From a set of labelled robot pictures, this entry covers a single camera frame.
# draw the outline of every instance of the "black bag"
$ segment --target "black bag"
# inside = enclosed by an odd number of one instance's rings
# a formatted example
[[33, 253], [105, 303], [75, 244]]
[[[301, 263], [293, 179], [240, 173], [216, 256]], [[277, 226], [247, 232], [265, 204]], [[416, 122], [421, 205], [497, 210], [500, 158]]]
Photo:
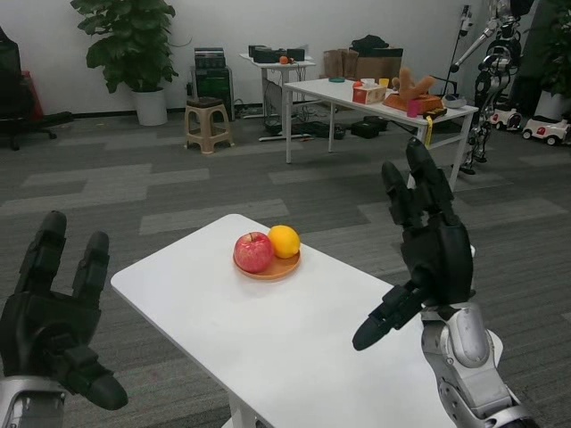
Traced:
[[373, 49], [381, 48], [384, 49], [388, 47], [389, 44], [386, 43], [379, 36], [371, 36], [370, 34], [361, 40], [353, 40], [351, 49], [359, 53], [359, 56], [369, 56], [372, 54]]

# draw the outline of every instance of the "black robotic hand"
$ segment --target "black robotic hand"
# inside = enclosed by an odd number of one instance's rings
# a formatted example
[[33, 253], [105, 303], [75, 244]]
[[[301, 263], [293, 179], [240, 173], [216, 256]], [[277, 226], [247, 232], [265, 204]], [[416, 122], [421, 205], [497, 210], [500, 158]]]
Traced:
[[449, 305], [471, 297], [470, 241], [452, 209], [454, 197], [446, 177], [416, 138], [410, 139], [406, 153], [415, 189], [407, 188], [391, 162], [383, 165], [382, 173], [393, 221], [403, 228], [401, 253], [411, 279], [388, 292], [368, 316], [353, 337], [356, 350], [378, 342], [392, 328], [401, 329], [422, 310], [423, 303]]
[[4, 375], [49, 377], [72, 394], [116, 410], [127, 404], [127, 393], [88, 347], [101, 316], [109, 237], [103, 232], [91, 236], [73, 281], [73, 295], [67, 296], [50, 290], [66, 225], [61, 212], [50, 212], [28, 247], [20, 280], [0, 318]]

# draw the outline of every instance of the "pink object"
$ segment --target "pink object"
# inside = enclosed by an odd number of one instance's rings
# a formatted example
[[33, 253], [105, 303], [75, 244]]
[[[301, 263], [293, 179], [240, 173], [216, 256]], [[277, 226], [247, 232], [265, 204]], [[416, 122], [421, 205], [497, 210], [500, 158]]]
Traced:
[[234, 247], [234, 262], [246, 272], [258, 274], [274, 259], [274, 246], [262, 232], [242, 236]]
[[407, 116], [409, 118], [416, 118], [420, 114], [420, 101], [417, 100], [410, 100], [408, 109], [407, 109]]

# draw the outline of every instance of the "beige stool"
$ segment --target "beige stool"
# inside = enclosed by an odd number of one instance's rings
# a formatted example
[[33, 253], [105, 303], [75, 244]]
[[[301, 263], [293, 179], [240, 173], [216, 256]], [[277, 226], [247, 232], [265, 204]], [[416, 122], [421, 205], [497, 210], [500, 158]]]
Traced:
[[[224, 128], [218, 128], [214, 125], [212, 114], [215, 112], [222, 114]], [[191, 113], [195, 113], [198, 116], [200, 127], [190, 128], [192, 125], [190, 120]], [[198, 100], [186, 101], [185, 131], [185, 148], [188, 148], [190, 144], [199, 144], [203, 154], [214, 153], [214, 145], [220, 141], [228, 140], [230, 145], [234, 145], [226, 107], [224, 107], [222, 100], [218, 98], [202, 97]]]

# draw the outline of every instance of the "black chair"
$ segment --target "black chair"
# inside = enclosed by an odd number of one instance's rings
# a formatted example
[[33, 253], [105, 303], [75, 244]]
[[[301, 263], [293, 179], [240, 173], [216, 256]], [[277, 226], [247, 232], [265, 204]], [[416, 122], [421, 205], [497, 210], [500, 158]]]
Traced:
[[18, 134], [39, 132], [54, 139], [57, 135], [45, 127], [73, 120], [69, 112], [31, 120], [34, 103], [34, 96], [21, 74], [18, 45], [0, 28], [0, 134], [9, 136], [14, 151], [20, 149], [15, 138]]

